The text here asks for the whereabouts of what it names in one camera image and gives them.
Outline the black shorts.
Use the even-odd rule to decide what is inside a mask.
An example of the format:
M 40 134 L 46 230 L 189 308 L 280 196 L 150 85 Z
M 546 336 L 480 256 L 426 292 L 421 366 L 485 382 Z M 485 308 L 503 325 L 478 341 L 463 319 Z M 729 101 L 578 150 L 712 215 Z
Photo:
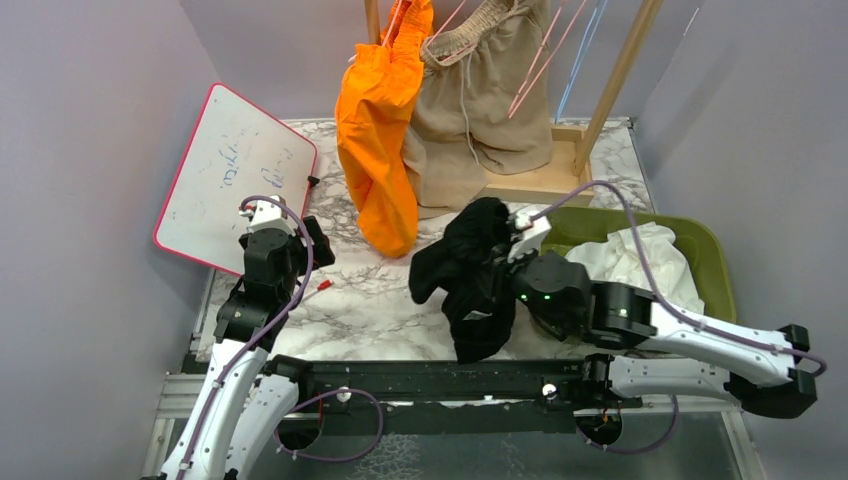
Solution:
M 450 326 L 456 360 L 487 359 L 508 342 L 516 300 L 488 299 L 480 287 L 482 264 L 493 248 L 508 248 L 510 212 L 498 198 L 482 197 L 467 205 L 445 227 L 442 237 L 415 253 L 408 286 L 416 304 L 438 289 L 446 292 L 441 311 Z

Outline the olive green plastic basket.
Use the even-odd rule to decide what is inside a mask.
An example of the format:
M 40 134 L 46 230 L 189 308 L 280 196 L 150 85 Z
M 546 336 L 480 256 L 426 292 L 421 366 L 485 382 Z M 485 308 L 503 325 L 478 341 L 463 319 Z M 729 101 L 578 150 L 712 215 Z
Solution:
M 661 295 L 695 313 L 735 323 L 736 302 L 715 235 L 681 217 L 635 213 L 634 219 Z M 583 264 L 593 280 L 651 289 L 624 212 L 566 206 L 550 214 L 549 221 L 544 252 Z

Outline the blue wire hanger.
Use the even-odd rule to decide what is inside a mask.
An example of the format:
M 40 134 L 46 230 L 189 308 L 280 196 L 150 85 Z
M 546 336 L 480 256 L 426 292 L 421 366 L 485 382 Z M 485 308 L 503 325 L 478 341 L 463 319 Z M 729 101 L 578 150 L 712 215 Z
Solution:
M 567 84 L 560 98 L 560 102 L 555 115 L 555 123 L 559 123 L 564 118 L 565 109 L 572 94 L 577 77 L 580 73 L 580 69 L 588 54 L 589 49 L 591 48 L 592 42 L 594 40 L 600 22 L 604 16 L 604 13 L 607 9 L 608 3 L 608 0 L 598 0 L 595 2 L 595 6 L 592 10 L 590 18 L 582 34 L 582 38 L 578 46 L 574 62 L 572 64 Z

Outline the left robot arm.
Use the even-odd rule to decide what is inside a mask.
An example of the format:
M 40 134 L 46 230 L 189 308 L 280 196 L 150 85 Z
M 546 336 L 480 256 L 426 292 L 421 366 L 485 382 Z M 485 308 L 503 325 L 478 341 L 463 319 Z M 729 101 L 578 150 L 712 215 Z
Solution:
M 307 270 L 334 264 L 317 219 L 251 227 L 239 242 L 244 273 L 217 313 L 207 373 L 160 479 L 245 479 L 277 424 L 313 401 L 308 362 L 272 357 L 303 296 Z

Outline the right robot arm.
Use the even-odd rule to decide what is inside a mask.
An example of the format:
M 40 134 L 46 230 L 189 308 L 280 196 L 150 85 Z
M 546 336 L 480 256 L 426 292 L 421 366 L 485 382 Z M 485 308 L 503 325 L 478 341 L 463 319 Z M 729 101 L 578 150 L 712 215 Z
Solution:
M 495 300 L 522 303 L 546 335 L 599 348 L 576 383 L 589 406 L 693 396 L 794 419 L 818 399 L 815 376 L 799 367 L 809 345 L 798 325 L 768 331 L 690 313 L 651 291 L 594 281 L 582 264 L 554 252 L 493 255 L 482 281 Z

